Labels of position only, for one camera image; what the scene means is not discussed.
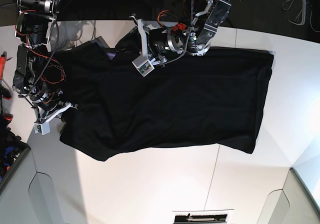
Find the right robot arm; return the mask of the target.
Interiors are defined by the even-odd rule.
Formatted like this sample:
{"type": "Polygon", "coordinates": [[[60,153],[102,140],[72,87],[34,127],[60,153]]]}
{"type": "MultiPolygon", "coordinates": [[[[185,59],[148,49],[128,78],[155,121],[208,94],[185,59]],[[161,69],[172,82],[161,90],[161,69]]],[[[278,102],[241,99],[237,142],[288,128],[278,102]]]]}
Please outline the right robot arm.
{"type": "Polygon", "coordinates": [[[16,0],[19,16],[15,37],[21,44],[17,49],[13,90],[30,103],[37,125],[60,118],[72,106],[61,98],[67,74],[55,58],[60,40],[57,17],[61,1],[16,0]]]}

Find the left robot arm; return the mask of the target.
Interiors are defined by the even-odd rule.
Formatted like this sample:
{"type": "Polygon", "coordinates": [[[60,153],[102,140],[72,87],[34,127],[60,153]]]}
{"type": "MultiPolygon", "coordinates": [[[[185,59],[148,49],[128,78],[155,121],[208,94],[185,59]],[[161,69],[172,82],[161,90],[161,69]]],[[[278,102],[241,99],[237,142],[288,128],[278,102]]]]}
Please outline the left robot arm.
{"type": "Polygon", "coordinates": [[[183,16],[163,10],[157,16],[158,28],[149,28],[143,19],[132,14],[135,26],[118,41],[115,49],[138,53],[132,63],[143,71],[175,62],[185,55],[204,56],[231,6],[231,0],[184,0],[183,16]]]}

